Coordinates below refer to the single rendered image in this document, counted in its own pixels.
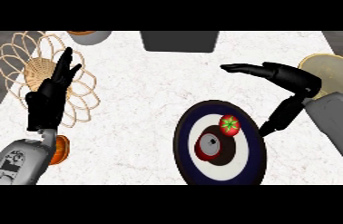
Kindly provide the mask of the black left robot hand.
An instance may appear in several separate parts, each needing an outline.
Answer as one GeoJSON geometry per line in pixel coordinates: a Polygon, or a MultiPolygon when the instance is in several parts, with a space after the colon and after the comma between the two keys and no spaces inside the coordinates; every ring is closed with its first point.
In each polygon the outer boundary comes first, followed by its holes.
{"type": "Polygon", "coordinates": [[[29,105],[27,131],[58,129],[66,112],[67,88],[82,67],[81,63],[70,67],[72,61],[73,48],[67,47],[52,77],[44,81],[38,91],[29,92],[26,95],[29,105]]]}

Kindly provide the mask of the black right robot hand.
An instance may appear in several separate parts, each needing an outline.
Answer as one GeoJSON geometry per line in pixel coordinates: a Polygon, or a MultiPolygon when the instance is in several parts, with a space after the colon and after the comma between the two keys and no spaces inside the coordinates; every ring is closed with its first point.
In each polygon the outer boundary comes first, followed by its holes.
{"type": "Polygon", "coordinates": [[[246,73],[262,77],[283,89],[293,92],[293,96],[282,102],[277,110],[274,110],[259,133],[265,137],[274,131],[285,130],[305,109],[305,99],[314,98],[320,93],[323,79],[313,73],[282,63],[264,62],[262,66],[233,63],[223,64],[221,68],[228,73],[246,73]]]}

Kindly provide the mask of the pale yellow bowl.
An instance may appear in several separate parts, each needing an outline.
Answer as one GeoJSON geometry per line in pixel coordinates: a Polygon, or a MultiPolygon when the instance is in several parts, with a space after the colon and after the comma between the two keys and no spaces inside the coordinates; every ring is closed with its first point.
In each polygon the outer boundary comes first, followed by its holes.
{"type": "Polygon", "coordinates": [[[298,68],[322,78],[322,90],[314,99],[335,92],[343,93],[343,56],[313,54],[302,60],[298,68]]]}

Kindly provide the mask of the red can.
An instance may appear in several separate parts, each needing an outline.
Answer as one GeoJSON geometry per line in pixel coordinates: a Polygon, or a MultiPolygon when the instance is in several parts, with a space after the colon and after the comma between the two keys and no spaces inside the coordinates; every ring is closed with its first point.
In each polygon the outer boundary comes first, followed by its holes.
{"type": "Polygon", "coordinates": [[[202,161],[215,160],[223,151],[223,143],[220,137],[212,133],[206,132],[200,137],[194,145],[194,152],[202,161]]]}

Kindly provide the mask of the dark blue and white plate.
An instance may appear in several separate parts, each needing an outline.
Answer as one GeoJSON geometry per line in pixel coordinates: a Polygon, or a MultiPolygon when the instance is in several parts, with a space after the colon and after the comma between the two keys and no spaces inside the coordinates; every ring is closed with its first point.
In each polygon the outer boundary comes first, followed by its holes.
{"type": "Polygon", "coordinates": [[[211,100],[184,113],[175,131],[175,159],[180,173],[193,185],[259,185],[265,177],[267,149],[258,125],[248,113],[230,102],[211,100]],[[194,145],[208,127],[225,114],[239,118],[242,130],[234,137],[236,154],[224,165],[214,165],[196,156],[194,145]]]}

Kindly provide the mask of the dark grey flat slab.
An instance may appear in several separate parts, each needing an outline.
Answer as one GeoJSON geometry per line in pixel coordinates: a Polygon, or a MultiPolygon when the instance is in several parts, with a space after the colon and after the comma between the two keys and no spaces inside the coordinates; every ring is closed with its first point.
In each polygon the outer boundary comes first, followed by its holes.
{"type": "MultiPolygon", "coordinates": [[[[17,58],[13,58],[14,54],[20,54],[20,57],[24,61],[29,60],[30,55],[33,54],[36,50],[36,44],[39,37],[42,36],[39,31],[30,31],[27,34],[27,37],[23,37],[21,35],[16,35],[16,33],[23,33],[23,31],[0,31],[0,48],[4,51],[2,54],[8,54],[7,62],[0,59],[0,69],[4,70],[5,74],[13,73],[16,70],[21,70],[24,67],[23,61],[17,58]],[[4,44],[14,43],[20,47],[24,48],[24,50],[17,49],[13,50],[11,46],[4,46],[4,44]]],[[[8,95],[8,89],[7,86],[13,86],[13,82],[7,82],[7,78],[0,74],[0,102],[4,101],[7,95],[8,95]]]]}

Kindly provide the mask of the grey slanted panel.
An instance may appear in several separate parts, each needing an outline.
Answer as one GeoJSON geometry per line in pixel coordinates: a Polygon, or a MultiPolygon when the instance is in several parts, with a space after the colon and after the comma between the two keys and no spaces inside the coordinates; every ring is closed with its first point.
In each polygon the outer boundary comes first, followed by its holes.
{"type": "Polygon", "coordinates": [[[323,35],[332,46],[335,54],[343,56],[343,31],[325,31],[323,35]]]}

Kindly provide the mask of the orange fruit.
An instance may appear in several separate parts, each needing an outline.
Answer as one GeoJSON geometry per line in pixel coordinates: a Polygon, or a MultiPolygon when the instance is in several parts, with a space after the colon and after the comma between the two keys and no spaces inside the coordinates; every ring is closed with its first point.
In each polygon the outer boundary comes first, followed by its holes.
{"type": "Polygon", "coordinates": [[[69,157],[70,140],[64,135],[57,136],[57,151],[51,159],[51,165],[60,164],[69,157]]]}

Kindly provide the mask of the red tomato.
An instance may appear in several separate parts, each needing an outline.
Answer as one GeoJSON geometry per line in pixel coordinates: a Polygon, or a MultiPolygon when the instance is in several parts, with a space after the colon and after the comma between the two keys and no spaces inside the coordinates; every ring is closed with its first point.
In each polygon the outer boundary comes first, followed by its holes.
{"type": "Polygon", "coordinates": [[[234,115],[227,114],[223,116],[220,126],[224,135],[234,137],[239,134],[242,125],[234,115]]]}

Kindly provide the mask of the dark grey box appliance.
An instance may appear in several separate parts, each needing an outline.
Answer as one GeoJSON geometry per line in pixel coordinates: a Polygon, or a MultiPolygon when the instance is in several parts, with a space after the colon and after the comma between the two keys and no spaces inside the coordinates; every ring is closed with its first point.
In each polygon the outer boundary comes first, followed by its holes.
{"type": "Polygon", "coordinates": [[[212,53],[220,31],[141,31],[143,43],[152,52],[212,53]]]}

